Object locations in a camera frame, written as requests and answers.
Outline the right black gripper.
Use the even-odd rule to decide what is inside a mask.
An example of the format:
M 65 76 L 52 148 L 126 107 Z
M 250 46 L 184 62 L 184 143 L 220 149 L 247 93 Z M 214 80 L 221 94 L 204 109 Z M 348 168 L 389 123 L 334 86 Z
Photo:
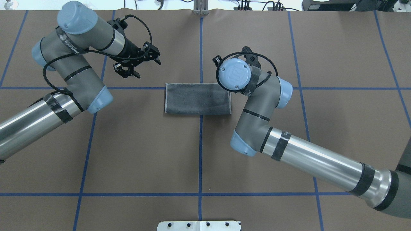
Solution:
M 252 53 L 252 50 L 250 47 L 243 47 L 241 51 Z M 253 55 L 253 54 L 243 54 L 243 57 L 245 58 L 245 62 L 247 64 L 257 67 L 260 70 L 262 69 L 260 62 L 258 61 L 258 56 Z

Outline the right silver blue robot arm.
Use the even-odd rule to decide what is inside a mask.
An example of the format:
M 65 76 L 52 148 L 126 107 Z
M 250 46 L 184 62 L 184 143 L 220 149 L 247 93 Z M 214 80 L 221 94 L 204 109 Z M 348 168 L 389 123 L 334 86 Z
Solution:
M 274 63 L 249 47 L 212 61 L 220 87 L 248 97 L 230 141 L 232 149 L 247 156 L 266 154 L 363 199 L 372 209 L 410 218 L 410 142 L 395 170 L 375 169 L 273 128 L 269 121 L 274 110 L 285 107 L 293 93 Z

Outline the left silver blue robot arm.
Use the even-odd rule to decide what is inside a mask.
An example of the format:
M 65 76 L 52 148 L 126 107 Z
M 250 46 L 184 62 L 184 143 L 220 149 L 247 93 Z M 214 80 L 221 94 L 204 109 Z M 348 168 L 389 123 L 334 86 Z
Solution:
M 85 54 L 111 58 L 115 72 L 123 78 L 140 78 L 135 67 L 143 62 L 161 64 L 150 31 L 150 41 L 141 48 L 126 37 L 128 18 L 136 16 L 105 21 L 79 1 L 63 5 L 57 27 L 32 48 L 32 57 L 43 68 L 43 78 L 53 92 L 1 123 L 1 163 L 83 111 L 95 114 L 113 101 Z

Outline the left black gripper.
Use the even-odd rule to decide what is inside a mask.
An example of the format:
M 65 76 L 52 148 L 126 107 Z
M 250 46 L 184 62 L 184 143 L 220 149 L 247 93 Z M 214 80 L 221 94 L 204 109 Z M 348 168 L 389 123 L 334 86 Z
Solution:
M 128 38 L 125 38 L 124 48 L 121 51 L 121 57 L 124 58 L 120 63 L 113 65 L 114 71 L 122 78 L 134 76 L 141 78 L 140 74 L 134 70 L 142 62 L 154 61 L 161 65 L 160 52 L 156 46 L 146 41 L 142 48 L 138 48 Z

